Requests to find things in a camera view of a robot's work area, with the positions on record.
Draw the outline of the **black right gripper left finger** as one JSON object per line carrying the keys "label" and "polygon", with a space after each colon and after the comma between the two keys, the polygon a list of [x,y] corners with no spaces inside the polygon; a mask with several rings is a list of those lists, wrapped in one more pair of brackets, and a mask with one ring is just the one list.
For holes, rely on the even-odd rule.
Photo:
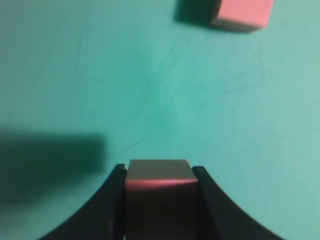
{"label": "black right gripper left finger", "polygon": [[97,192],[42,240],[122,240],[125,235],[124,164],[117,164]]}

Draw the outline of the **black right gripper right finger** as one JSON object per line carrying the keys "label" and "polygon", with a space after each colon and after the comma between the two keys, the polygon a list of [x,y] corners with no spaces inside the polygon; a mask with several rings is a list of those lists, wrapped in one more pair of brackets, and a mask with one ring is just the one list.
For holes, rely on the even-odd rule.
{"label": "black right gripper right finger", "polygon": [[192,171],[198,180],[198,240],[281,240],[242,210],[203,166]]}

